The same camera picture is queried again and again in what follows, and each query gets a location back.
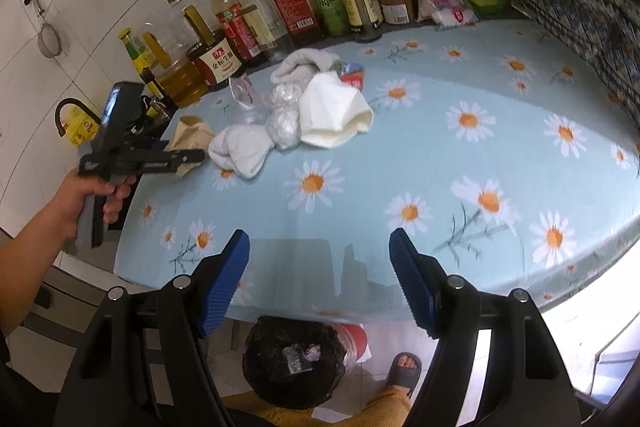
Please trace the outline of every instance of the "silver screw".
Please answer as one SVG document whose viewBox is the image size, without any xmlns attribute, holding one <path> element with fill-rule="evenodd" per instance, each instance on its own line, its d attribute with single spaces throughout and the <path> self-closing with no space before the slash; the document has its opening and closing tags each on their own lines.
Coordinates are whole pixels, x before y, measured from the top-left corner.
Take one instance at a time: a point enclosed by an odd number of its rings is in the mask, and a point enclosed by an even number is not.
<svg viewBox="0 0 640 427">
<path fill-rule="evenodd" d="M 465 280 L 460 275 L 449 275 L 447 284 L 456 290 L 460 290 L 465 285 Z"/>
<path fill-rule="evenodd" d="M 513 296 L 520 302 L 527 302 L 529 300 L 529 294 L 522 288 L 514 289 Z"/>
<path fill-rule="evenodd" d="M 178 290 L 184 290 L 190 284 L 191 277 L 188 275 L 178 275 L 178 277 L 174 279 L 174 286 L 178 288 Z"/>
<path fill-rule="evenodd" d="M 124 288 L 122 286 L 114 286 L 107 293 L 108 298 L 112 301 L 117 301 L 120 297 L 124 295 Z"/>
</svg>

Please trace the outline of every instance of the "forearm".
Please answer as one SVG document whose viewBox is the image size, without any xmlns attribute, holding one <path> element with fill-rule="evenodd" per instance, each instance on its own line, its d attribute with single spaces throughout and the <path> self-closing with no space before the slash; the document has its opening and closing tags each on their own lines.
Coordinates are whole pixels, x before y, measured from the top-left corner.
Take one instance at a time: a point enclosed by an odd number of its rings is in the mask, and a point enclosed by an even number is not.
<svg viewBox="0 0 640 427">
<path fill-rule="evenodd" d="M 0 327 L 5 336 L 26 317 L 65 239 L 60 218 L 48 204 L 0 247 Z"/>
</svg>

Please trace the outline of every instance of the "hand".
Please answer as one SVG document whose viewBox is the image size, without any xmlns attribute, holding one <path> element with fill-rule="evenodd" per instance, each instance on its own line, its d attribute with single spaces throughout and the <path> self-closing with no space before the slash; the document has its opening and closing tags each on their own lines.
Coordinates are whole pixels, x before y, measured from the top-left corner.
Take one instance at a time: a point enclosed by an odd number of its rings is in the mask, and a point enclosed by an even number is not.
<svg viewBox="0 0 640 427">
<path fill-rule="evenodd" d="M 130 185 L 136 182 L 135 176 L 129 176 L 126 183 L 114 187 L 98 176 L 78 176 L 75 171 L 69 172 L 62 181 L 60 188 L 49 201 L 47 207 L 52 210 L 52 216 L 62 227 L 66 238 L 72 239 L 78 235 L 78 217 L 84 207 L 84 198 L 96 194 L 114 198 L 107 201 L 102 208 L 105 223 L 114 223 L 122 209 L 122 200 L 131 193 Z"/>
</svg>

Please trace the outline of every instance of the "slipper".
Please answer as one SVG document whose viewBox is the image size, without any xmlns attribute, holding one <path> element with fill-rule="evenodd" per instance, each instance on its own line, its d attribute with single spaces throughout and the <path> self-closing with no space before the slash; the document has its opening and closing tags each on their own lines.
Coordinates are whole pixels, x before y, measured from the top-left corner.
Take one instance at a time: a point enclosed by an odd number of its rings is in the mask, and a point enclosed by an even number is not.
<svg viewBox="0 0 640 427">
<path fill-rule="evenodd" d="M 399 366 L 398 360 L 403 355 L 414 360 L 414 362 L 418 367 Z M 391 364 L 391 369 L 389 369 L 389 377 L 386 379 L 386 384 L 399 385 L 400 387 L 407 387 L 409 389 L 409 393 L 407 394 L 407 396 L 411 398 L 411 395 L 414 393 L 415 387 L 418 385 L 418 380 L 420 380 L 421 372 L 422 372 L 422 362 L 418 357 L 408 352 L 398 353 Z"/>
</svg>

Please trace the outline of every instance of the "foot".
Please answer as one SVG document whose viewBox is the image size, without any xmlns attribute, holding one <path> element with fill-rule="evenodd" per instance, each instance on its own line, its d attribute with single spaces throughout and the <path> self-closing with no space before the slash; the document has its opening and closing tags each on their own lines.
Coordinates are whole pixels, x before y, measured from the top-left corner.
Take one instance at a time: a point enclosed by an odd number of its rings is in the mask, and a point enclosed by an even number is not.
<svg viewBox="0 0 640 427">
<path fill-rule="evenodd" d="M 409 369 L 414 369 L 414 368 L 418 367 L 418 364 L 414 359 L 412 359 L 412 357 L 408 357 L 406 355 L 402 355 L 398 359 L 398 367 L 407 367 Z M 400 393 L 403 393 L 403 394 L 405 394 L 407 396 L 411 392 L 411 390 L 408 387 L 402 387 L 400 385 L 388 385 L 386 388 L 387 389 L 394 389 L 394 390 L 399 391 Z"/>
</svg>

